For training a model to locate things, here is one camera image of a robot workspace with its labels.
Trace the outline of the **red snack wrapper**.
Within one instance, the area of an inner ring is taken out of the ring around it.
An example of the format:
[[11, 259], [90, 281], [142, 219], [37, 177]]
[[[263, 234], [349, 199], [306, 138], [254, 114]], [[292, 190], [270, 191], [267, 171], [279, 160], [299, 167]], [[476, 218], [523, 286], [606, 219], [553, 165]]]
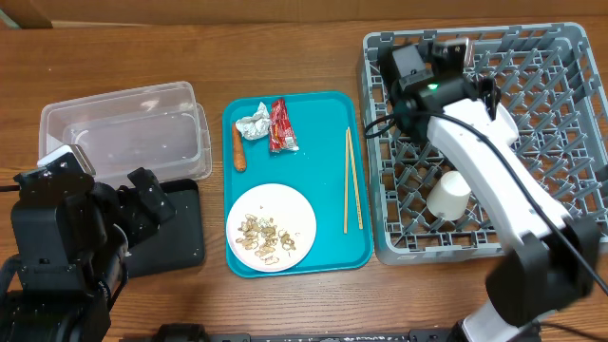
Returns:
[[270, 151], [274, 153], [282, 150], [298, 151], [299, 146], [283, 98], [273, 102], [270, 120]]

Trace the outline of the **wooden chopstick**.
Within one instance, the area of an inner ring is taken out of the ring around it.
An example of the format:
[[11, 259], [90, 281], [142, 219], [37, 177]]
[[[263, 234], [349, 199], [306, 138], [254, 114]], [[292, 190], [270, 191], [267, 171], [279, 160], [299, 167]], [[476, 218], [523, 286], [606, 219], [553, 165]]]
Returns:
[[359, 193], [359, 182], [358, 182], [356, 162], [355, 162], [355, 157], [354, 157], [352, 131], [349, 127], [346, 129], [346, 160], [347, 160], [346, 169], [347, 169], [347, 171], [351, 172], [350, 177], [352, 180], [352, 186], [353, 186], [354, 197], [355, 197], [358, 228], [360, 230], [362, 230], [363, 229], [363, 216], [362, 216], [361, 200], [360, 200], [360, 193]]
[[349, 132], [350, 129], [347, 127], [345, 130], [345, 171], [344, 171], [344, 216], [343, 216], [343, 233], [348, 233], [349, 227], [349, 162], [350, 162], [350, 145], [349, 145]]

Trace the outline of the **foil ball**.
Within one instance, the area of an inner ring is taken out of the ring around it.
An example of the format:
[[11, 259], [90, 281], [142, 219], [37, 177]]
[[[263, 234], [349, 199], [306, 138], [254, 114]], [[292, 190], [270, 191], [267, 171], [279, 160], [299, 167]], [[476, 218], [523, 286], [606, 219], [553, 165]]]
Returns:
[[270, 132], [270, 113], [265, 103], [260, 102], [252, 116], [243, 117], [235, 122], [237, 131], [248, 141], [266, 137]]

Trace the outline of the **white paper cup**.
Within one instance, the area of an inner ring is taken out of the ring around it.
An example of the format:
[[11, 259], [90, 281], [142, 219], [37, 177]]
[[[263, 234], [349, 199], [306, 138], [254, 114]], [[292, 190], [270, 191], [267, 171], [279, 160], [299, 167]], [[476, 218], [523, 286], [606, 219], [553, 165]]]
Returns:
[[458, 171], [445, 173], [427, 196], [427, 209], [436, 218], [453, 221], [466, 211], [471, 189]]

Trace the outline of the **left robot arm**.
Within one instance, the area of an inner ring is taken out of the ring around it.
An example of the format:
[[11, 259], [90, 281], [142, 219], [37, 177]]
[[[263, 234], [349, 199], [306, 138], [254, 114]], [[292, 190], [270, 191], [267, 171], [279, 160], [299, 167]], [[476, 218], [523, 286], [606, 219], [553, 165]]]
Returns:
[[15, 176], [10, 212], [18, 253], [1, 268], [4, 341], [101, 341], [128, 281], [127, 251], [177, 214], [142, 167], [113, 188], [83, 171], [39, 168]]

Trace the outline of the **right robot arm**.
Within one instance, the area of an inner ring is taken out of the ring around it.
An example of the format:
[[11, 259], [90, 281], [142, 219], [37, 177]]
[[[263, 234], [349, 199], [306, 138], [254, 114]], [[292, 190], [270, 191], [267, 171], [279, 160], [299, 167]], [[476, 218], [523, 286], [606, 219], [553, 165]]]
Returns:
[[486, 278], [486, 303], [449, 337], [509, 341], [604, 286], [597, 271], [600, 230], [593, 218], [571, 216], [524, 167], [511, 149], [519, 131], [496, 82], [465, 76], [472, 61], [466, 39], [381, 52], [391, 113], [368, 124], [365, 135], [396, 127], [433, 145], [463, 176], [504, 256]]

